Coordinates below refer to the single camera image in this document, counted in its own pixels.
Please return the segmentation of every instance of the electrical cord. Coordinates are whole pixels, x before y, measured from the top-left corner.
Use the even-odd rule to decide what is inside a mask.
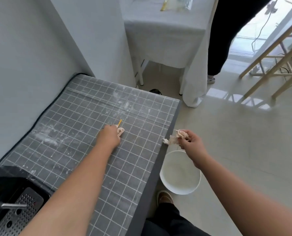
[[[13,145],[13,147],[6,152],[6,154],[0,159],[0,163],[2,162],[2,160],[12,151],[15,149],[16,146],[19,145],[19,143],[33,130],[33,128],[35,127],[35,125],[37,125],[38,121],[40,120],[40,118],[43,116],[43,114],[54,104],[54,102],[61,96],[61,94],[64,92],[64,90],[66,89],[66,87],[68,86],[68,84],[78,75],[88,75],[85,73],[77,73],[74,74],[65,84],[65,86],[63,87],[63,89],[60,91],[60,93],[56,96],[56,98],[49,104],[49,106],[46,107],[46,109],[38,116],[37,120],[34,122],[34,124],[32,125],[32,127],[25,133],[25,135],[23,135],[22,138],[20,138],[20,140],[18,142],[15,143],[15,145]]]
[[[260,35],[261,35],[261,33],[262,33],[262,30],[263,30],[263,28],[265,27],[265,25],[267,24],[268,20],[269,20],[269,19],[270,19],[270,17],[271,17],[271,14],[272,14],[272,12],[273,12],[273,9],[274,9],[274,7],[275,7],[275,5],[276,5],[277,1],[278,1],[278,0],[276,0],[276,2],[275,2],[275,4],[274,4],[274,6],[272,7],[272,9],[271,9],[271,11],[270,11],[270,13],[269,13],[269,16],[268,16],[268,18],[267,18],[267,21],[265,22],[265,24],[264,24],[264,25],[263,25],[263,27],[261,28],[261,30],[260,30],[260,33],[259,33],[258,37],[256,37],[256,38],[254,39],[254,41],[251,43],[251,46],[252,46],[252,51],[253,51],[253,52],[255,52],[255,46],[253,47],[253,44],[254,44],[254,43],[255,43],[255,41],[257,41],[257,39],[260,37]]]

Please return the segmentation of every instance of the white bucket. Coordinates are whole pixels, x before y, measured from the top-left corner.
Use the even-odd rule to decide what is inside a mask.
[[[172,193],[184,195],[197,189],[201,174],[184,151],[172,151],[165,156],[160,178]]]

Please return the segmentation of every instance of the tile floor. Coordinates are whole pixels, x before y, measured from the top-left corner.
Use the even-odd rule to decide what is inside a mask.
[[[238,80],[247,66],[228,59],[202,103],[197,108],[182,105],[175,129],[197,133],[225,167],[254,189],[292,208],[292,87],[274,103],[270,95],[284,79],[270,79],[251,98],[237,103],[258,81],[249,76]],[[177,69],[163,66],[160,72],[158,64],[149,63],[141,89],[157,88],[163,95],[181,99],[179,75]],[[241,235],[204,177],[195,192],[173,198],[181,215],[210,235]]]

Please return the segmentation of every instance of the plastic bag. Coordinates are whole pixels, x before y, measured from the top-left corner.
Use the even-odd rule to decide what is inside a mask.
[[[166,10],[190,10],[192,8],[193,0],[165,0],[160,11]]]

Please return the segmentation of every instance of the shoe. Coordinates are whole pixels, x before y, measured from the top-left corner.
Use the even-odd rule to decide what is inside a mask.
[[[214,77],[212,79],[207,77],[207,84],[214,84],[215,81],[216,79]]]
[[[162,200],[161,203],[171,203],[171,204],[173,204],[172,196],[166,190],[160,190],[157,193],[157,206],[160,204],[160,200]]]

